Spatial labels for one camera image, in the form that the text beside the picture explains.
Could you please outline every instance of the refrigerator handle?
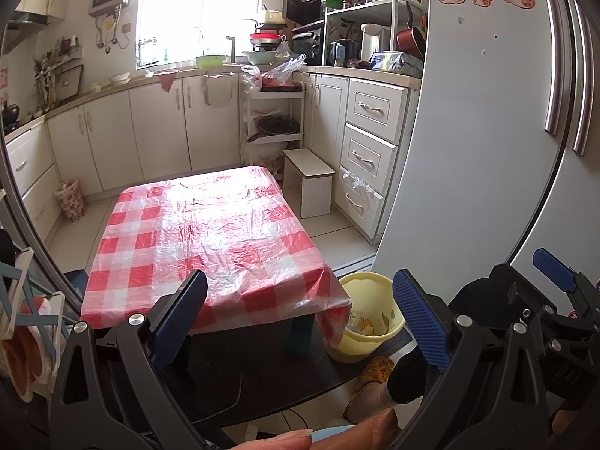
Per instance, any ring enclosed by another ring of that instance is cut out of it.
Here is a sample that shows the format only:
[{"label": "refrigerator handle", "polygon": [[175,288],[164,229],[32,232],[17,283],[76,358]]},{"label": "refrigerator handle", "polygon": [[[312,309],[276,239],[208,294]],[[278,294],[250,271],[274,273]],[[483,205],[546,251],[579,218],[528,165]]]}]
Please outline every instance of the refrigerator handle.
[{"label": "refrigerator handle", "polygon": [[573,152],[583,157],[586,150],[587,134],[590,129],[592,118],[592,98],[594,95],[594,56],[592,44],[592,32],[587,18],[581,13],[581,8],[575,3],[577,17],[581,31],[581,46],[583,57],[583,98],[581,100],[581,114],[577,126],[577,134],[573,143]]},{"label": "refrigerator handle", "polygon": [[552,78],[550,87],[550,103],[544,124],[544,130],[556,137],[559,127],[560,100],[563,90],[563,45],[562,24],[560,19],[559,0],[547,0],[550,13],[550,33],[552,35]]}]

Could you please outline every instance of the blue gripper pad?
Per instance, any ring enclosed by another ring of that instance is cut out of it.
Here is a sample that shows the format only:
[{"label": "blue gripper pad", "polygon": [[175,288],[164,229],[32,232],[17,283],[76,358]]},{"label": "blue gripper pad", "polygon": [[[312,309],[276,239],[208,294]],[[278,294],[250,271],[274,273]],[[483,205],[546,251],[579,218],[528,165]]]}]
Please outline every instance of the blue gripper pad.
[{"label": "blue gripper pad", "polygon": [[444,372],[450,364],[448,336],[424,299],[424,292],[406,269],[399,270],[392,282],[394,300],[408,324],[425,360]]},{"label": "blue gripper pad", "polygon": [[195,269],[172,294],[155,326],[151,326],[154,336],[150,362],[154,368],[161,368],[175,360],[207,294],[206,275],[198,269]]},{"label": "blue gripper pad", "polygon": [[572,293],[575,290],[575,278],[569,267],[545,248],[539,248],[533,253],[533,265],[554,282],[561,291]]}]

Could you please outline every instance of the drawer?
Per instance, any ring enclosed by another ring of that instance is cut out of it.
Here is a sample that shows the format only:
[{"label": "drawer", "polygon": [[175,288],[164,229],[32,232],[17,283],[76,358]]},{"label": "drawer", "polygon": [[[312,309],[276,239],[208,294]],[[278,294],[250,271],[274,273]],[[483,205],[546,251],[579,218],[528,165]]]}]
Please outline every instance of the drawer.
[{"label": "drawer", "polygon": [[386,194],[392,178],[398,147],[359,128],[346,124],[341,165],[380,194]]},{"label": "drawer", "polygon": [[352,188],[354,180],[344,178],[346,169],[340,167],[338,184],[335,188],[335,204],[339,206],[369,237],[375,238],[385,198],[364,186]]},{"label": "drawer", "polygon": [[11,140],[6,148],[17,188],[23,195],[52,165],[44,123]]},{"label": "drawer", "polygon": [[56,169],[50,167],[23,196],[25,209],[42,239],[48,236],[61,214],[61,205],[54,192],[61,188]]},{"label": "drawer", "polygon": [[346,120],[397,145],[408,94],[407,88],[352,78]]}]

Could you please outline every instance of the plastic tablecloth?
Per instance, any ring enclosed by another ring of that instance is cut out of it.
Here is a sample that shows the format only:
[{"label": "plastic tablecloth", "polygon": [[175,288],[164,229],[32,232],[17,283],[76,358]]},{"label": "plastic tablecloth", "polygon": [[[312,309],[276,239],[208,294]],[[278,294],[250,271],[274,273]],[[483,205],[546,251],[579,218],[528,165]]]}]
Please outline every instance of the plastic tablecloth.
[{"label": "plastic tablecloth", "polygon": [[331,344],[343,335],[350,298],[262,167],[126,189],[100,241],[82,320],[100,328],[146,313],[195,268],[208,297],[191,333],[316,313]]}]

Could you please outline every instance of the window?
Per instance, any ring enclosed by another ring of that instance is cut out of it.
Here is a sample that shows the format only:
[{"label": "window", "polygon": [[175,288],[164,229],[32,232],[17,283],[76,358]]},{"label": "window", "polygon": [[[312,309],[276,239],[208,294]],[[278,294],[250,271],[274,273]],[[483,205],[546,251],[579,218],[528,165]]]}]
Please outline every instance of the window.
[{"label": "window", "polygon": [[205,54],[251,50],[258,0],[140,0],[137,65],[173,63]]}]

